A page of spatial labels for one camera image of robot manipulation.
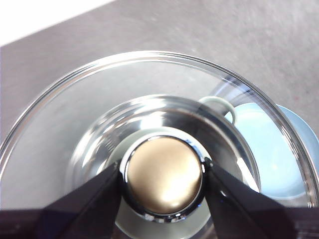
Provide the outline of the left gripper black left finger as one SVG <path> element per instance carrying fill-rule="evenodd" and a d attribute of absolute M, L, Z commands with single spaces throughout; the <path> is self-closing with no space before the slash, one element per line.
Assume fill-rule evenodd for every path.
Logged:
<path fill-rule="evenodd" d="M 121 202 L 119 164 L 40 209 L 1 210 L 2 239 L 109 239 Z"/>

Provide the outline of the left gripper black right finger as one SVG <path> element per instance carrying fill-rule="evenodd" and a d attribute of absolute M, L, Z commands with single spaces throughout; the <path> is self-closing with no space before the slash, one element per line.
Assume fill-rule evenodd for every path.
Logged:
<path fill-rule="evenodd" d="M 205 198 L 220 239 L 317 239 L 318 208 L 285 207 L 206 161 Z"/>

